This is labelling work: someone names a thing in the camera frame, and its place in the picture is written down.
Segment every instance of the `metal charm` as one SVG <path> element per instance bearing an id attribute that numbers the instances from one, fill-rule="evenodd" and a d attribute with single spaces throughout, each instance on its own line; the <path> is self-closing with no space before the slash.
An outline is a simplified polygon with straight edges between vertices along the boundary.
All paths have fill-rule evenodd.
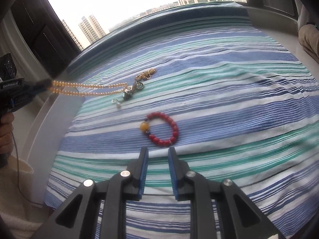
<path id="1" fill-rule="evenodd" d="M 151 76 L 156 73 L 156 69 L 151 68 L 137 76 L 135 76 L 135 81 L 141 81 L 141 80 L 148 80 L 151 78 Z"/>
<path id="2" fill-rule="evenodd" d="M 137 82 L 136 83 L 136 89 L 141 90 L 144 88 L 144 84 L 142 82 Z"/>
<path id="3" fill-rule="evenodd" d="M 122 105 L 121 105 L 121 103 L 122 102 L 120 102 L 118 99 L 112 99 L 112 103 L 116 103 L 116 107 L 119 109 Z"/>
<path id="4" fill-rule="evenodd" d="M 130 93 L 129 91 L 125 90 L 125 92 L 123 93 L 123 100 L 127 101 L 130 98 L 132 98 L 132 93 Z"/>
<path id="5" fill-rule="evenodd" d="M 127 89 L 124 90 L 125 92 L 130 92 L 133 91 L 133 85 L 129 86 Z"/>

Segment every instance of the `red bead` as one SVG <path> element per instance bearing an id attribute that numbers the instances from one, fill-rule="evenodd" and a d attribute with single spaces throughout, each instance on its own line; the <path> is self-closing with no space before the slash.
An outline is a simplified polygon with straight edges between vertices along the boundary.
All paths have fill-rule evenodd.
<path id="1" fill-rule="evenodd" d="M 148 138 L 149 138 L 151 141 L 153 141 L 153 139 L 156 138 L 156 136 L 154 136 L 154 135 L 149 135 Z"/>
<path id="2" fill-rule="evenodd" d="M 160 147 L 164 146 L 164 141 L 163 141 L 163 140 L 160 140 L 160 141 L 158 142 L 158 145 L 159 145 Z"/>
<path id="3" fill-rule="evenodd" d="M 164 141 L 164 146 L 169 147 L 171 145 L 171 142 L 169 140 Z"/>
<path id="4" fill-rule="evenodd" d="M 176 137 L 171 137 L 170 141 L 172 142 L 172 144 L 175 144 L 176 143 Z"/>
<path id="5" fill-rule="evenodd" d="M 159 143 L 159 141 L 160 141 L 160 139 L 157 138 L 157 137 L 155 137 L 155 138 L 153 139 L 153 143 L 156 144 L 156 145 Z"/>

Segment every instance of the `white wall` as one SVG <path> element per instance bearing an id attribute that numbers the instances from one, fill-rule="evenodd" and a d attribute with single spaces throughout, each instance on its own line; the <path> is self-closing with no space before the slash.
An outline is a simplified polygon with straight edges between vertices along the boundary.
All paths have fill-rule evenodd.
<path id="1" fill-rule="evenodd" d="M 18 154 L 20 158 L 27 135 L 40 109 L 41 106 L 35 101 L 33 101 L 30 104 L 24 106 L 23 108 L 13 113 L 13 135 L 17 142 Z"/>

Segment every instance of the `red bead bracelet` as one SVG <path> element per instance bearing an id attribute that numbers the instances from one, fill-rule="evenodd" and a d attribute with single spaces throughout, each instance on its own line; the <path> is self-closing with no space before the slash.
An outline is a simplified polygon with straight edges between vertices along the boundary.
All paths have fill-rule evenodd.
<path id="1" fill-rule="evenodd" d="M 160 140 L 156 136 L 152 135 L 149 131 L 150 127 L 148 125 L 148 121 L 152 119 L 160 118 L 162 120 L 165 120 L 170 124 L 170 126 L 173 128 L 172 137 L 169 140 Z M 176 139 L 178 138 L 178 127 L 175 121 L 171 119 L 169 116 L 167 116 L 164 113 L 161 112 L 153 112 L 151 114 L 148 114 L 144 121 L 141 123 L 140 129 L 142 132 L 144 132 L 148 138 L 155 144 L 160 147 L 169 147 L 170 145 L 175 144 Z"/>

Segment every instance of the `metal screw head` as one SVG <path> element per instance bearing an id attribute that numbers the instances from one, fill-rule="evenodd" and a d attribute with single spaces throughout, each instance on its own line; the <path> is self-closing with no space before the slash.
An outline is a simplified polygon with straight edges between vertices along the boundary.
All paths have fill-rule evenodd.
<path id="1" fill-rule="evenodd" d="M 85 181 L 83 182 L 83 185 L 86 186 L 86 187 L 90 187 L 90 186 L 93 185 L 93 181 L 90 180 L 90 179 L 85 180 Z"/>
<path id="2" fill-rule="evenodd" d="M 226 180 L 223 181 L 223 183 L 224 183 L 226 186 L 230 186 L 230 185 L 232 185 L 232 180 L 226 179 Z"/>
<path id="3" fill-rule="evenodd" d="M 122 177 L 128 177 L 128 176 L 130 176 L 130 175 L 131 175 L 131 173 L 130 173 L 130 171 L 128 171 L 128 170 L 121 171 L 121 176 L 122 176 Z"/>
<path id="4" fill-rule="evenodd" d="M 194 172 L 194 171 L 188 171 L 187 173 L 186 173 L 186 176 L 187 177 L 195 177 L 195 175 L 196 175 L 196 172 Z"/>

